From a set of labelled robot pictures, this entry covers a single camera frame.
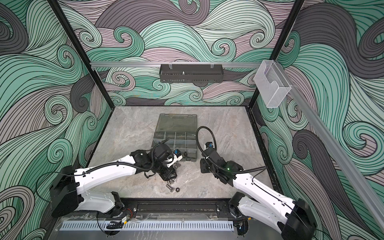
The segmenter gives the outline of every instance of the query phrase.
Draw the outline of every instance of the patterned wall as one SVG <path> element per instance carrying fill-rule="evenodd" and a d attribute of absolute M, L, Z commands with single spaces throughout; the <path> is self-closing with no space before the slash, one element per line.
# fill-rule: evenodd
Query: patterned wall
<path fill-rule="evenodd" d="M 46 235 L 54 221 L 37 178 L 85 166 L 110 111 L 47 1 L 1 0 L 1 239 Z"/>
<path fill-rule="evenodd" d="M 305 7 L 278 61 L 384 200 L 384 1 L 327 0 Z M 257 123 L 284 194 L 303 198 L 316 239 L 384 239 L 291 96 L 257 99 Z"/>
<path fill-rule="evenodd" d="M 311 0 L 311 5 L 321 0 Z M 260 62 L 294 0 L 59 0 L 91 61 Z M 224 83 L 161 83 L 158 68 L 99 68 L 121 105 L 248 105 L 255 69 Z"/>

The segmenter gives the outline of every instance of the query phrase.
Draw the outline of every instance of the enclosure floor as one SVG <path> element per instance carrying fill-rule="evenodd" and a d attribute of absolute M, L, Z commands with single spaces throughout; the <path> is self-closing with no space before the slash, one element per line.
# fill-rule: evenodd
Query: enclosure floor
<path fill-rule="evenodd" d="M 198 126 L 207 126 L 215 134 L 218 153 L 226 161 L 233 160 L 244 169 L 264 166 L 251 124 L 244 107 L 116 107 L 89 166 L 118 160 L 132 151 L 150 149 L 156 124 L 161 113 L 197 114 Z M 207 130 L 199 132 L 203 145 L 212 141 Z M 225 197 L 237 191 L 222 184 L 213 174 L 200 172 L 201 153 L 196 162 L 179 162 L 176 169 L 180 192 L 170 192 L 161 177 L 156 174 L 146 179 L 143 173 L 121 177 L 94 187 L 97 192 L 116 191 L 120 197 Z M 256 177 L 272 187 L 267 171 Z"/>

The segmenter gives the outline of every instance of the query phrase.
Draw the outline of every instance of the wall-mounted basket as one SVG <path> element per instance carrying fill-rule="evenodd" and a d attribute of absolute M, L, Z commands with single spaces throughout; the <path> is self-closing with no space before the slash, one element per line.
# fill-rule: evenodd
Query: wall-mounted basket
<path fill-rule="evenodd" d="M 267 108 L 278 108 L 291 90 L 283 67 L 273 60 L 263 60 L 254 81 Z"/>

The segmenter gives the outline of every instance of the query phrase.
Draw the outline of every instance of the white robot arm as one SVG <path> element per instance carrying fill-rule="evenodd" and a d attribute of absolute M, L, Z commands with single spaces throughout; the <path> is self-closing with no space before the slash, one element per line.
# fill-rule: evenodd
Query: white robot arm
<path fill-rule="evenodd" d="M 72 166 L 64 167 L 50 187 L 52 216 L 61 217 L 78 210 L 96 210 L 111 217 L 117 216 L 123 208 L 119 194 L 92 192 L 91 188 L 150 170 L 158 173 L 164 181 L 169 181 L 177 177 L 173 164 L 181 159 L 178 150 L 172 152 L 167 145 L 160 143 L 150 153 L 137 150 L 119 160 L 95 167 L 76 170 Z"/>
<path fill-rule="evenodd" d="M 199 144 L 198 132 L 207 129 L 214 139 L 205 144 L 203 150 Z M 314 215 L 304 200 L 293 199 L 280 194 L 261 183 L 250 174 L 264 170 L 265 167 L 244 170 L 234 161 L 226 162 L 216 151 L 216 140 L 212 131 L 199 127 L 196 142 L 203 158 L 200 160 L 201 173 L 213 173 L 222 183 L 229 184 L 243 193 L 237 192 L 229 201 L 231 214 L 235 217 L 252 217 L 281 234 L 284 240 L 310 240 L 316 230 Z"/>

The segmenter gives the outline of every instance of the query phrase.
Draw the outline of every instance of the screw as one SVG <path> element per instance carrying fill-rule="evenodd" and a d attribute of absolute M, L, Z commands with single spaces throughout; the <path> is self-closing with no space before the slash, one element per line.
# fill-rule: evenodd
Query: screw
<path fill-rule="evenodd" d="M 175 190 L 174 187 L 172 187 L 171 185 L 167 184 L 167 188 L 170 190 L 170 192 L 173 192 Z"/>

